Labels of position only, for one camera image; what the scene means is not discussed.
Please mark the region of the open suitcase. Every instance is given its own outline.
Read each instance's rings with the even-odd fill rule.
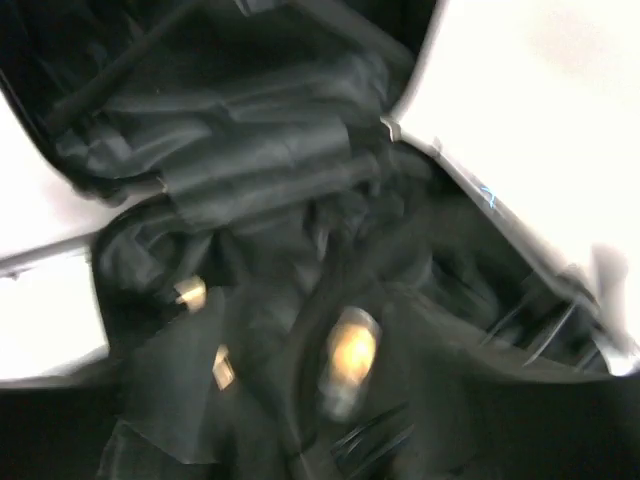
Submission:
[[[21,120],[82,195],[123,210],[91,244],[103,365],[124,366],[99,478],[525,478],[531,444],[497,452],[575,435],[533,428],[527,405],[576,423],[602,408],[582,401],[607,378],[593,309],[550,288],[437,152],[396,141],[419,44],[377,5],[2,7]],[[348,306],[383,333],[375,396],[335,421],[318,382]],[[499,380],[458,382],[468,359]]]

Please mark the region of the black fabric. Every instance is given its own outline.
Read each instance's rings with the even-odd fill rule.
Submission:
[[[215,263],[219,266],[225,263],[212,255],[216,242],[212,229],[245,228],[243,224],[264,222],[265,218],[274,215],[286,218],[292,206],[304,209],[308,201],[343,192],[362,182],[386,184],[389,179],[397,177],[423,182],[431,177],[424,158],[402,147],[377,147],[377,151],[363,150],[351,154],[347,145],[345,152],[345,146],[339,143],[344,132],[341,125],[339,122],[321,122],[308,131],[323,132],[327,128],[335,131],[336,148],[340,148],[346,158],[335,158],[337,152],[328,147],[328,152],[324,152],[327,157],[316,158],[307,165],[231,176],[213,183],[208,190],[185,189],[185,193],[174,198],[175,203],[168,199],[152,199],[128,210],[107,226],[95,244],[94,266],[101,289],[111,292],[112,296],[144,296],[146,301],[153,300],[160,306],[166,306],[175,299],[173,286],[177,282],[194,274],[207,277],[203,269]],[[293,125],[271,131],[290,133],[300,129]],[[277,146],[279,143],[273,140],[266,145]],[[243,151],[238,146],[232,148],[232,152],[235,150]],[[286,162],[291,158],[290,150],[289,147],[276,148],[274,161]],[[322,151],[309,144],[301,145],[299,150]],[[220,169],[224,169],[225,162],[233,164],[237,159],[232,155],[215,160],[223,165]],[[250,161],[245,163],[248,167],[254,166]],[[415,193],[420,189],[413,186],[409,190]],[[389,190],[382,193],[384,195],[374,204],[362,204],[363,214],[371,208],[378,212],[375,216],[368,215],[369,222],[384,219],[381,209],[387,208],[387,199],[392,204],[399,200],[394,200],[394,194]]]
[[[312,118],[318,114],[333,117],[346,111],[349,116],[342,118],[357,124],[363,120],[369,123],[371,115],[390,106],[394,98],[389,93],[392,72],[379,56],[370,52],[343,50],[335,55],[318,54],[317,58],[281,61],[262,68],[254,66],[257,71],[241,71],[221,78],[208,70],[194,72],[198,67],[194,63],[203,60],[196,57],[185,66],[178,64],[171,74],[165,73],[166,79],[162,76],[137,79],[142,74],[136,73],[107,101],[105,112],[116,118],[146,115],[160,119],[180,113],[209,113],[234,122],[273,123],[309,119],[314,112]],[[157,68],[156,62],[142,67]],[[356,108],[341,110],[342,102]]]
[[[155,25],[145,35],[136,38],[118,57],[102,71],[89,80],[79,90],[66,97],[56,108],[49,113],[45,119],[45,128],[56,136],[64,132],[87,110],[95,108],[102,103],[105,93],[109,92],[113,85],[131,69],[140,58],[142,58],[153,45],[159,42],[189,14],[201,5],[200,0],[189,0],[175,8],[166,18],[163,18],[158,25]],[[98,63],[104,60],[96,58]]]
[[[177,318],[130,360],[121,418],[181,463],[215,463],[225,453],[226,399],[211,373],[224,313],[223,293],[210,290],[203,310]]]
[[[4,2],[0,67],[29,114],[42,119],[135,39],[126,2]]]
[[[114,386],[0,390],[0,478],[95,477],[115,423]]]
[[[346,125],[339,118],[248,125],[222,141],[192,143],[179,162],[168,162],[162,177],[174,200],[184,194],[202,198],[216,183],[233,177],[291,170],[328,157],[344,159],[349,146]]]
[[[336,116],[367,125],[390,100],[388,72],[371,55],[295,65],[218,87],[184,88],[162,95],[113,95],[94,120],[60,136],[58,153],[72,165],[110,178],[166,166],[172,181],[183,163],[188,171],[188,165],[225,157],[230,136]],[[215,163],[225,165],[224,160]]]
[[[403,286],[388,291],[385,331],[406,355],[415,422],[410,445],[397,459],[395,478],[438,473],[434,456],[439,452],[440,461],[455,460],[464,451],[460,442],[465,438],[475,444],[468,451],[474,460],[463,462],[452,478],[474,478],[478,469],[486,478],[599,478],[607,471],[634,478],[629,476],[635,462],[628,440],[621,434],[614,439],[611,429],[617,429],[617,422],[603,403],[605,392],[619,392],[630,382],[544,360],[523,368],[524,352],[478,347],[483,333],[473,333],[473,327],[428,297]],[[490,360],[498,356],[499,361]],[[442,390],[426,388],[433,379],[429,372],[444,374],[457,393],[438,402]],[[447,418],[453,423],[447,424]]]
[[[413,212],[381,235],[372,235],[368,245],[361,247],[355,255],[348,251],[339,253],[334,270],[329,270],[310,299],[305,303],[283,349],[281,367],[287,374],[282,402],[283,415],[288,423],[286,434],[293,451],[303,448],[314,433],[313,392],[319,367],[317,359],[308,352],[318,352],[324,344],[331,322],[327,317],[336,315],[336,308],[359,292],[368,288],[379,276],[389,275],[397,262],[412,258],[420,249],[421,238],[438,250],[471,250],[480,256],[490,256],[496,264],[505,264],[507,249],[504,240],[491,238],[493,227],[484,223],[488,220],[468,201],[423,203]],[[478,241],[478,231],[483,231],[483,240]],[[506,271],[517,272],[522,264],[513,252],[514,262]]]
[[[183,465],[118,422],[102,454],[96,480],[223,480],[223,469]]]
[[[404,45],[366,17],[338,0],[289,0],[296,8],[312,16],[329,29],[367,50],[378,53],[394,70],[409,75],[415,59]]]

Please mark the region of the blue mark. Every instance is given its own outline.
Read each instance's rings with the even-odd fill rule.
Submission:
[[[490,206],[492,209],[493,209],[493,208],[495,208],[495,206],[496,206],[496,205],[495,205],[495,201],[496,201],[496,195],[495,195],[495,193],[493,193],[493,192],[491,191],[491,189],[490,189],[490,188],[488,188],[488,187],[482,187],[482,188],[480,188],[480,190],[482,190],[483,192],[487,192],[489,195],[491,195],[491,199],[489,200],[489,206]]]

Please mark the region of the white surface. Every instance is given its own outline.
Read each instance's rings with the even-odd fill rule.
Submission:
[[[112,209],[78,196],[0,95],[0,260],[102,228]],[[108,352],[85,258],[53,258],[0,278],[0,380],[66,373]]]
[[[402,137],[479,178],[558,271],[577,264],[593,286],[592,247],[622,253],[621,322],[640,344],[640,2],[442,4],[392,114]]]
[[[43,158],[4,95],[0,139],[0,260],[95,232],[118,213],[74,192]]]
[[[84,255],[0,279],[0,381],[64,374],[109,351]]]

